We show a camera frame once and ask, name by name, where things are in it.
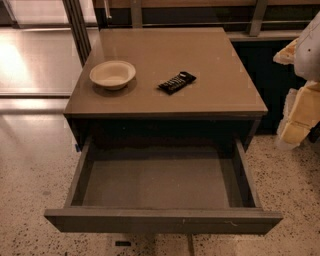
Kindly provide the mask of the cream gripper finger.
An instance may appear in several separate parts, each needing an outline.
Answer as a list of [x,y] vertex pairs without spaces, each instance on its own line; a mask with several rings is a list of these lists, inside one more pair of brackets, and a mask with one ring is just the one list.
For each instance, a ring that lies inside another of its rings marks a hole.
[[282,65],[293,64],[297,41],[298,39],[294,39],[286,47],[277,52],[273,57],[273,61]]
[[282,150],[298,147],[319,122],[320,83],[307,81],[299,90],[291,88],[277,129],[277,147]]

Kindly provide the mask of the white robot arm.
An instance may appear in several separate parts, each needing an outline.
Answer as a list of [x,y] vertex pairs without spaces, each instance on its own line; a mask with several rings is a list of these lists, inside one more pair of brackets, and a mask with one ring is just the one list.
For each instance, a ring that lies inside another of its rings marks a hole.
[[273,61],[292,64],[295,74],[306,80],[303,87],[290,89],[286,96],[277,147],[292,150],[305,139],[315,143],[320,138],[320,13]]

